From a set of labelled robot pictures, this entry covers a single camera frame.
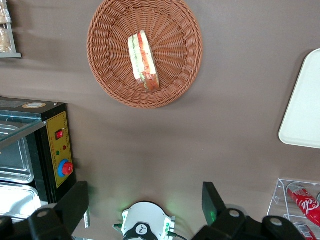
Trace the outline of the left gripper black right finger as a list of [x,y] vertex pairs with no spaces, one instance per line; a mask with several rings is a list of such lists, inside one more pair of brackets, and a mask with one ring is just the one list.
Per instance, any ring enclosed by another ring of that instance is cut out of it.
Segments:
[[202,185],[202,211],[205,225],[193,237],[195,240],[249,240],[246,232],[246,215],[237,208],[226,207],[215,185]]

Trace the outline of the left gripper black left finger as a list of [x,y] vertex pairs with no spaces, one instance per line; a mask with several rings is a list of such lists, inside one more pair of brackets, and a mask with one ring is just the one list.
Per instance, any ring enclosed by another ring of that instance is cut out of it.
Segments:
[[45,206],[28,218],[32,240],[71,240],[89,208],[89,185],[77,182],[54,206]]

